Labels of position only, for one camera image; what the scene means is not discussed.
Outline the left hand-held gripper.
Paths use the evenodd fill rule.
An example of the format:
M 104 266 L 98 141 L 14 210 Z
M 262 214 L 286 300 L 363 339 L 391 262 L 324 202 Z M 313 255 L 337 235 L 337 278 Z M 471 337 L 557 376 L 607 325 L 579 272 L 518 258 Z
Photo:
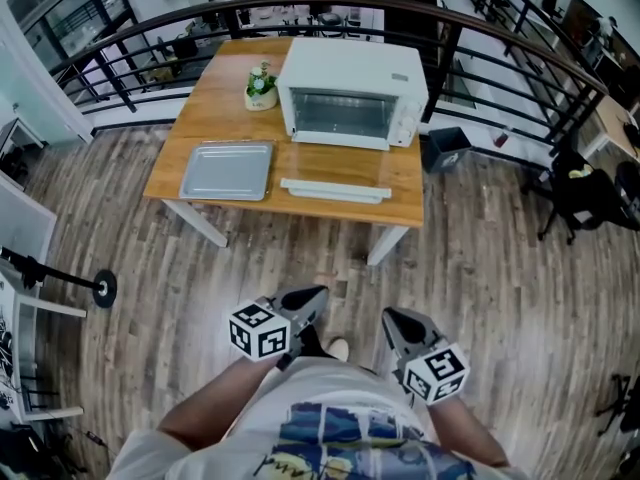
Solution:
M 270 303 L 244 301 L 228 314 L 229 343 L 254 363 L 295 358 L 302 350 L 300 333 L 322 315 L 328 300 L 327 286 L 305 285 L 279 290 Z

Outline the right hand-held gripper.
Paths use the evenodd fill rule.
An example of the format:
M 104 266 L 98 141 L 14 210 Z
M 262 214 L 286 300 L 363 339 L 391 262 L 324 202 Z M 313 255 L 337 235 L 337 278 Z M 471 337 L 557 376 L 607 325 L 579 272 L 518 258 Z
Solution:
M 406 346 L 432 346 L 442 334 L 433 320 L 407 308 L 387 307 L 382 324 L 400 368 L 400 384 L 427 406 L 457 395 L 469 377 L 469 362 L 457 343 L 444 342 L 406 361 Z

